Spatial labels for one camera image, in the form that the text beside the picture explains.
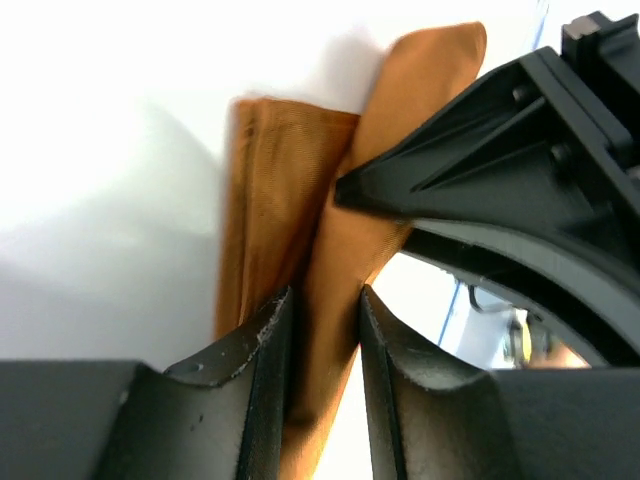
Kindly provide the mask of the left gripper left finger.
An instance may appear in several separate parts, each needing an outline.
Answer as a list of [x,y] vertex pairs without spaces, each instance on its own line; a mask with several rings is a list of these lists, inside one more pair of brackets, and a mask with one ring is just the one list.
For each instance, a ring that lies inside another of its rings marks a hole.
[[274,479],[294,299],[290,289],[158,372],[134,361],[5,361],[5,479]]

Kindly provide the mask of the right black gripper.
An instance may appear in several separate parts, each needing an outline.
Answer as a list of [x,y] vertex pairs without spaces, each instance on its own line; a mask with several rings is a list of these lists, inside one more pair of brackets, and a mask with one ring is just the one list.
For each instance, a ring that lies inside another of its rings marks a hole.
[[489,72],[397,146],[343,176],[343,207],[565,233],[639,275],[639,17],[601,12]]

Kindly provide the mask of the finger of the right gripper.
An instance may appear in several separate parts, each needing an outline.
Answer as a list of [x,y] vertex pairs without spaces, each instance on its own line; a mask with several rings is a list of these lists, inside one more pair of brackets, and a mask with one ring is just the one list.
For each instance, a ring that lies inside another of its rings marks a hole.
[[639,299],[570,255],[479,225],[423,222],[403,250],[540,317],[591,365],[639,365]]

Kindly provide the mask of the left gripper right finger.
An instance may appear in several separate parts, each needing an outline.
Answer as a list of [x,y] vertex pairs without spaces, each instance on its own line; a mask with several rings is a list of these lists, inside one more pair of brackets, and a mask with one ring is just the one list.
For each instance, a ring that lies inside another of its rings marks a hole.
[[370,287],[359,328],[375,478],[638,477],[637,370],[482,370],[399,320]]

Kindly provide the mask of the orange cloth napkin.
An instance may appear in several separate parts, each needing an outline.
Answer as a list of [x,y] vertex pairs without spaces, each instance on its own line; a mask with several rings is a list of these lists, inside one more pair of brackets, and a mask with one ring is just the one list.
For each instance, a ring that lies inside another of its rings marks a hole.
[[399,38],[360,114],[269,97],[234,104],[214,331],[225,336],[278,290],[293,288],[283,479],[313,476],[353,365],[360,291],[409,233],[404,223],[335,206],[336,180],[466,89],[486,44],[479,22]]

